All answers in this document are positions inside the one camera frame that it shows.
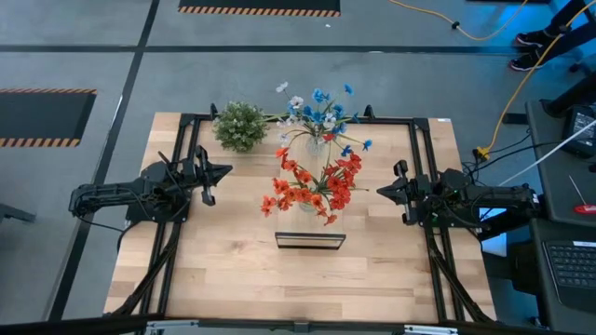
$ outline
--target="black shoe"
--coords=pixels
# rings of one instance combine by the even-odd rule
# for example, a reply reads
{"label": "black shoe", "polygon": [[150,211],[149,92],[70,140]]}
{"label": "black shoe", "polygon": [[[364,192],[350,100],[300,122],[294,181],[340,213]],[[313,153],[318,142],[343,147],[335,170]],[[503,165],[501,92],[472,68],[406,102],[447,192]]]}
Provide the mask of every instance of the black shoe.
{"label": "black shoe", "polygon": [[531,33],[518,33],[515,40],[525,46],[542,47],[547,46],[554,40],[554,37],[548,37],[544,31],[537,31]]}
{"label": "black shoe", "polygon": [[538,60],[539,60],[539,57],[536,54],[536,52],[531,52],[529,54],[525,54],[525,55],[519,57],[516,60],[510,61],[509,67],[515,71],[530,71],[530,70],[532,70],[533,67],[536,67],[536,69],[540,69],[541,67],[544,66],[545,62],[542,62],[536,66],[536,64],[538,63]]}

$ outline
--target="gray floor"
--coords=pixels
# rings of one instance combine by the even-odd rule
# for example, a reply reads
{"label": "gray floor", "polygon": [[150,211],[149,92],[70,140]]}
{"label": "gray floor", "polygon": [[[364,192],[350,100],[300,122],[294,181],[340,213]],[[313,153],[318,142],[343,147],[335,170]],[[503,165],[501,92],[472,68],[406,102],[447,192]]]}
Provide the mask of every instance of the gray floor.
{"label": "gray floor", "polygon": [[[149,4],[149,0],[5,0],[0,2],[0,45],[136,45]],[[515,6],[464,0],[416,4],[462,21],[476,35],[488,34],[515,10]],[[442,20],[385,0],[371,0],[366,6],[359,0],[343,0],[339,19],[183,15],[176,6],[174,0],[161,1],[150,45],[478,45]],[[509,46],[516,32],[540,28],[551,15],[552,7],[528,6],[502,35],[480,45]],[[590,50],[590,46],[582,49],[585,54]],[[274,88],[283,81],[290,82],[292,93],[305,97],[313,87],[334,91],[344,82],[351,83],[356,95],[345,103],[350,111],[361,111],[370,103],[379,115],[451,118],[462,160],[470,160],[472,148],[490,141],[500,112],[524,76],[507,69],[510,58],[454,53],[145,53],[107,182],[137,176],[153,113],[205,113],[211,102],[223,106],[243,100],[276,113],[283,110],[284,101]],[[75,227],[66,210],[70,192],[91,179],[131,60],[132,54],[126,52],[0,53],[0,87],[99,90],[78,148],[0,149],[0,202],[37,213],[32,224],[4,221],[0,225],[0,324],[46,316]],[[525,101],[556,97],[580,80],[582,74],[567,72],[573,62],[569,56],[551,61],[529,81],[511,110],[523,112]],[[504,126],[496,147],[524,135],[525,127]],[[515,155],[483,170],[481,180],[501,182],[533,160],[531,152]],[[540,188],[536,171],[518,182],[523,181]],[[95,220],[121,227],[123,213],[122,208],[104,209]],[[101,314],[116,239],[114,232],[91,229],[65,317]],[[522,324],[534,313],[532,301],[514,292],[510,283],[492,282],[491,287],[500,320]]]}

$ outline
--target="orange and black stripe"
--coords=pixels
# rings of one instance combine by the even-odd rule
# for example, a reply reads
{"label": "orange and black stripe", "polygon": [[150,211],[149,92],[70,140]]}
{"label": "orange and black stripe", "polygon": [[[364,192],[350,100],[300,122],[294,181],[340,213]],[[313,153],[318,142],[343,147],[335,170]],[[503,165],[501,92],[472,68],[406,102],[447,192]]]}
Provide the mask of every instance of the orange and black stripe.
{"label": "orange and black stripe", "polygon": [[0,147],[31,148],[31,147],[75,147],[80,139],[0,139]]}
{"label": "orange and black stripe", "polygon": [[248,8],[248,7],[207,7],[182,6],[178,11],[186,14],[237,14],[237,15],[269,15],[269,16],[307,16],[337,18],[341,16],[339,10],[320,9],[285,9],[285,8]]}
{"label": "orange and black stripe", "polygon": [[0,88],[0,93],[90,93],[97,95],[92,88]]}

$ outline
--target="computer keyboard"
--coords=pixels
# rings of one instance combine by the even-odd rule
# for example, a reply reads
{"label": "computer keyboard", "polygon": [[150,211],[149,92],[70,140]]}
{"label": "computer keyboard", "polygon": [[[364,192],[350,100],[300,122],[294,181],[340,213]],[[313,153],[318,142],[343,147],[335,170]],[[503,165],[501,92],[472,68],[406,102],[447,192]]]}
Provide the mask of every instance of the computer keyboard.
{"label": "computer keyboard", "polygon": [[596,313],[596,241],[548,241],[544,249],[559,301]]}

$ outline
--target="white cord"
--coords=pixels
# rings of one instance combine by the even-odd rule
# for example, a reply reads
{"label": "white cord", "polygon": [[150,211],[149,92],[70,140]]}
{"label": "white cord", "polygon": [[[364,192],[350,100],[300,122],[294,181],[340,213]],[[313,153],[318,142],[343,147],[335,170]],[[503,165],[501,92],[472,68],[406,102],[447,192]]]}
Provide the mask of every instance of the white cord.
{"label": "white cord", "polygon": [[583,133],[584,131],[586,131],[588,128],[592,127],[596,125],[596,120],[592,121],[589,125],[581,128],[581,130],[579,130],[577,133],[573,134],[572,136],[569,137],[569,139],[563,141],[561,144],[557,145],[554,149],[552,149],[551,151],[549,151],[548,154],[545,154],[542,158],[538,159],[537,161],[535,161],[531,166],[523,169],[522,171],[516,173],[515,175],[509,177],[507,180],[501,182],[499,184],[499,186],[503,186],[506,183],[518,178],[520,175],[522,175],[523,173],[525,173],[527,170],[529,170],[530,168],[533,168],[535,166],[537,166],[538,164],[540,164],[543,160],[549,158],[550,155],[554,154],[557,150],[561,149],[561,147],[563,147],[565,144],[567,144],[569,141],[571,141],[572,139],[576,138],[579,134]]}

